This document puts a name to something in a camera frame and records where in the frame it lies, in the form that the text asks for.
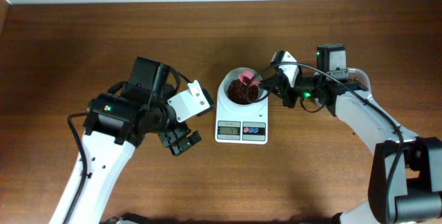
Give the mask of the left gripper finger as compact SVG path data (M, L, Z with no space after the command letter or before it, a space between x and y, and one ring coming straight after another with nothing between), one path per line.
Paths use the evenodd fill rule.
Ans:
M203 116L204 114L208 113L209 111L213 110L214 107L214 101L212 99L212 97L210 96L209 92L204 88L202 89L203 95L208 103L208 107L201 111L200 113L197 114L198 117Z
M174 156L179 156L181 153L184 153L192 146L201 141L201 136L198 131L193 132L189 137L185 137L177 142L174 142L171 147L171 153Z

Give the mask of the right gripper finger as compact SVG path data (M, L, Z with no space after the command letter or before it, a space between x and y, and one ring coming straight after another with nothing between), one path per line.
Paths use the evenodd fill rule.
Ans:
M275 87L278 83L278 75L274 74L266 79L263 79L259 83L260 88L272 88Z
M280 97L282 95L280 86L264 86L260 89L262 89L262 97L269 97L270 95Z

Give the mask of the pink measuring scoop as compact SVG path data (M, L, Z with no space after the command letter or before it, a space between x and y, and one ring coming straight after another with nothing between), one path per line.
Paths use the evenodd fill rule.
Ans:
M239 80L245 85L247 86L248 84L252 85L252 86L259 86L260 83L252 80L252 77L254 76L254 73L252 71L242 71L241 74L239 75Z

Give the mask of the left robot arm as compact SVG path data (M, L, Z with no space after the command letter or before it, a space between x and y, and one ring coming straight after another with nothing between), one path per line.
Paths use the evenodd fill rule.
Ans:
M178 156L201 141L186 120L213 109L213 99L198 81L174 68L138 57L129 80L118 82L91 100L83 135L68 116L79 155L51 223L98 223L119 175L146 135Z

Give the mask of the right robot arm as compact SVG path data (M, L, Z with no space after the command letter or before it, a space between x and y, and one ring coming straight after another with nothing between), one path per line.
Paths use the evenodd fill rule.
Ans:
M292 108L307 98L347 124L372 152L367 201L337 213L333 223L421 223L441 217L441 141L405 128L374 100L369 79L347 67L345 47L317 47L314 74L287 51L271 60L274 75L260 88Z

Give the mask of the white digital kitchen scale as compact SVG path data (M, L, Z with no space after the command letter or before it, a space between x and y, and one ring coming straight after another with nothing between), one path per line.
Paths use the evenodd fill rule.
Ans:
M224 80L218 89L215 140L222 143L266 144L269 140L268 99L248 105L235 104L227 99L223 85Z

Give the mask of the white round bowl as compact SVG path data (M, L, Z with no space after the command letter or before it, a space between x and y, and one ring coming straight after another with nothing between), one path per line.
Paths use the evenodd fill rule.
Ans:
M247 84L256 74L251 68L236 68L232 70L224 79L224 92L230 102L239 105L248 105L245 97ZM259 87L261 76L255 78L248 90L248 97L252 102L260 100L264 95L264 90Z

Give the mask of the red beans in bowl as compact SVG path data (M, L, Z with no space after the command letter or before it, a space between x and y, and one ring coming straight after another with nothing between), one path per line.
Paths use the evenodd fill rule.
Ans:
M227 89L228 98L236 104L249 104L245 97L246 87L239 79L233 80ZM259 96L259 88L257 86L250 86L248 96L251 101L256 101Z

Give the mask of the clear plastic bean container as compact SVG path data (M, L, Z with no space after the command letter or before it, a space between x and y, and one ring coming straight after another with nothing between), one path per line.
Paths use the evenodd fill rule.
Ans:
M326 101L325 101L325 107L327 108L327 105L332 105L332 99L334 92L339 93L341 91L345 92L345 88L343 88L339 83L336 81L339 81L340 83L344 84L346 87L350 88L353 91L356 90L366 90L371 91L371 85L368 78L368 75L358 68L345 68L343 70L334 70L334 71L321 71L317 70L315 71L314 75L321 75L324 80L324 85L322 86L322 89L325 92ZM357 77L357 82L350 82L350 77ZM313 100L315 105L319 107L318 100Z

